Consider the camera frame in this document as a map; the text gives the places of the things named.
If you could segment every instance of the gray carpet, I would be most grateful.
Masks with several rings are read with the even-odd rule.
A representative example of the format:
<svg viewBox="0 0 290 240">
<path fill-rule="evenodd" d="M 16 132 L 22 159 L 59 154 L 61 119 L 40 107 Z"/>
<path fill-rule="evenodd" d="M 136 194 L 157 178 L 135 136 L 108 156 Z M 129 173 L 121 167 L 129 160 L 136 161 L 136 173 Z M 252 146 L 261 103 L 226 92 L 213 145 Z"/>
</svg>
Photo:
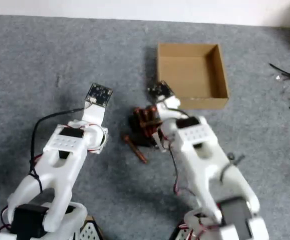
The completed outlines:
<svg viewBox="0 0 290 240">
<path fill-rule="evenodd" d="M 108 240 L 168 239 L 194 201 L 173 195 L 168 153 L 142 148 L 149 159 L 142 164 L 119 137 L 130 110 L 148 104 L 158 42 L 221 44 L 231 98 L 223 110 L 189 112 L 207 118 L 225 152 L 247 156 L 239 168 L 259 197 L 271 239 L 290 239 L 290 102 L 283 93 L 290 83 L 277 81 L 268 65 L 290 70 L 290 29 L 0 16 L 0 209 L 27 174 L 37 119 L 83 106 L 97 82 L 114 90 L 103 123 L 110 139 L 101 155 L 88 156 L 73 201 L 87 207 Z M 80 117 L 43 123 L 36 153 L 57 123 Z"/>
</svg>

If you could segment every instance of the circuit board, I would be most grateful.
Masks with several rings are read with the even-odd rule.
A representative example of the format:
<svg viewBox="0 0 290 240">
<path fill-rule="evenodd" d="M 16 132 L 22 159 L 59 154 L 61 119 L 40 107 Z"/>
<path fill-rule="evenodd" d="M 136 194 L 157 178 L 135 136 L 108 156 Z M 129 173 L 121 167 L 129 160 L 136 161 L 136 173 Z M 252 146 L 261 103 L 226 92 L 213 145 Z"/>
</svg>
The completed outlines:
<svg viewBox="0 0 290 240">
<path fill-rule="evenodd" d="M 153 88 L 149 88 L 148 92 L 150 95 L 152 95 L 155 98 L 159 96 L 164 96 L 165 98 L 169 98 L 170 96 L 174 95 L 173 91 L 164 81 L 157 83 L 157 85 Z"/>
<path fill-rule="evenodd" d="M 85 101 L 105 108 L 112 93 L 112 89 L 93 83 L 88 91 Z"/>
</svg>

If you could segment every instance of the white wall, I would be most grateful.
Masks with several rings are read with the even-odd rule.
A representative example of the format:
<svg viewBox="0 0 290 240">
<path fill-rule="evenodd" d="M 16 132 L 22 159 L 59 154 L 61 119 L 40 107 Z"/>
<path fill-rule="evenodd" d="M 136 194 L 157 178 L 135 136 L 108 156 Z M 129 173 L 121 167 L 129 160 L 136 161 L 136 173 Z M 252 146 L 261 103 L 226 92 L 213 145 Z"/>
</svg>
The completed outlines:
<svg viewBox="0 0 290 240">
<path fill-rule="evenodd" d="M 0 15 L 290 27 L 290 0 L 0 0 Z"/>
</svg>

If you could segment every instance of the brown cardboard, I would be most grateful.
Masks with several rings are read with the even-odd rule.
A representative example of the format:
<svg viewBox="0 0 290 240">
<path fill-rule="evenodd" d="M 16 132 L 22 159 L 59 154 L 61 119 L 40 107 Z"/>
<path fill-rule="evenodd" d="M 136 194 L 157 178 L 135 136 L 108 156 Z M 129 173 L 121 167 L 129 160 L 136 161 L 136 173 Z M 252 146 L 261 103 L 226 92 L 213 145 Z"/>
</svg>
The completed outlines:
<svg viewBox="0 0 290 240">
<path fill-rule="evenodd" d="M 221 109 L 229 99 L 218 44 L 160 43 L 157 71 L 182 109 Z"/>
</svg>

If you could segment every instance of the robotic arm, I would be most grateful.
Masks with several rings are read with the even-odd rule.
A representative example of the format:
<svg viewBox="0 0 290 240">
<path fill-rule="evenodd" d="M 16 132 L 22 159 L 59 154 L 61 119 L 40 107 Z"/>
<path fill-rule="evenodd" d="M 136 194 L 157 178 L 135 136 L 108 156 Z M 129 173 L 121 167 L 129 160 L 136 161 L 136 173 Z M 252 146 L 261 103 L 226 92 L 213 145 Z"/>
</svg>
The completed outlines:
<svg viewBox="0 0 290 240">
<path fill-rule="evenodd" d="M 7 202 L 10 232 L 0 240 L 68 240 L 78 236 L 87 216 L 86 208 L 70 202 L 72 188 L 87 153 L 101 153 L 108 129 L 101 126 L 112 90 L 93 84 L 85 99 L 82 120 L 58 125 L 34 167 L 42 190 L 53 188 L 52 203 L 28 204 L 41 193 L 39 181 L 26 176 Z"/>
<path fill-rule="evenodd" d="M 178 110 L 180 101 L 164 82 L 151 92 L 158 99 L 156 107 L 162 121 L 163 142 L 158 133 L 153 137 L 163 152 L 169 149 L 182 162 L 189 189 L 200 206 L 184 217 L 191 234 L 200 237 L 199 232 L 205 228 L 199 216 L 205 216 L 217 226 L 218 234 L 213 234 L 212 239 L 268 240 L 265 222 L 258 216 L 260 204 L 256 194 L 239 169 L 229 162 L 205 118 L 188 116 Z M 216 203 L 209 191 L 211 179 L 234 187 L 239 197 Z"/>
</svg>

